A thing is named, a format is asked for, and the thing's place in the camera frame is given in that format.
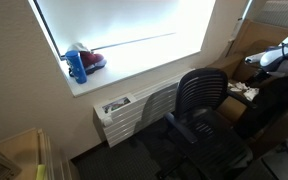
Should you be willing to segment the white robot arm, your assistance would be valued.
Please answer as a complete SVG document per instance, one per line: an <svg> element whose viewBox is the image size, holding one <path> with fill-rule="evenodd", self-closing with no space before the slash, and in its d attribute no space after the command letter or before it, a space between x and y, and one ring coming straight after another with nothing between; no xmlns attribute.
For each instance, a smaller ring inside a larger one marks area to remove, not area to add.
<svg viewBox="0 0 288 180"><path fill-rule="evenodd" d="M277 77L288 75L288 36L277 46L245 58L247 64L258 63L266 74Z"/></svg>

